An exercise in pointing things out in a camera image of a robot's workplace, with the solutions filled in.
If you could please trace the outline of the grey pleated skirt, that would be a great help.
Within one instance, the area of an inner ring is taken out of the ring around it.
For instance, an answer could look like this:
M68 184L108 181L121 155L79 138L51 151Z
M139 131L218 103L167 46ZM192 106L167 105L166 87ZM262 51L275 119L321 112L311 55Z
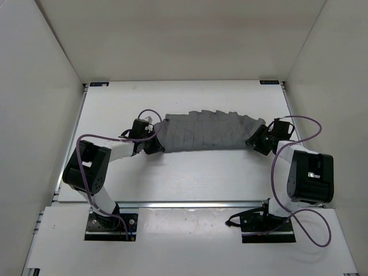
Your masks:
M202 110L167 114L154 125L166 153L204 150L243 150L246 141L266 122L237 112Z

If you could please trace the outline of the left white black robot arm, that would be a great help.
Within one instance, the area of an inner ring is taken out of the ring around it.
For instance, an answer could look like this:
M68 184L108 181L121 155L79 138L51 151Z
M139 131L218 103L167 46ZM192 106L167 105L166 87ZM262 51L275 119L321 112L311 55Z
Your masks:
M137 118L131 129L117 138L84 134L77 139L62 180L86 199L97 222L108 231L120 227L128 229L118 203L104 188L109 164L142 151L147 155L163 152L158 140L162 126L162 122L152 124L150 117Z

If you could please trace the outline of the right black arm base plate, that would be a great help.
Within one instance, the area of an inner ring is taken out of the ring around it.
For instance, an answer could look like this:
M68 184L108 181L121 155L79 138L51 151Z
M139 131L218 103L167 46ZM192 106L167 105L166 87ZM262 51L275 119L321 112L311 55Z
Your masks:
M243 244L295 243L291 221L260 212L240 216Z

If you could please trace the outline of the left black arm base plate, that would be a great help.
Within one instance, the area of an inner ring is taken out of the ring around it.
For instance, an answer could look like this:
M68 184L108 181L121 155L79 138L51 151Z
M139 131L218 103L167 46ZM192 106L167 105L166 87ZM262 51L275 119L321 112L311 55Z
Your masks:
M86 241L135 242L139 214L120 211L120 217L126 223L126 228L121 220L100 216L90 209L84 239Z

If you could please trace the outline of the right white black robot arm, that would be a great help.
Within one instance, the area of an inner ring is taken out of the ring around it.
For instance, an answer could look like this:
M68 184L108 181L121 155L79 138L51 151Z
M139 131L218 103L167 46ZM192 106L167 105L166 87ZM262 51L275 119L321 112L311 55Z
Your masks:
M310 151L291 140L295 130L292 123L276 118L268 126L261 125L247 140L256 152L274 153L290 164L286 190L275 193L262 207L232 215L228 227L242 232L281 231L291 213L311 205L329 203L334 194L334 159L331 155Z

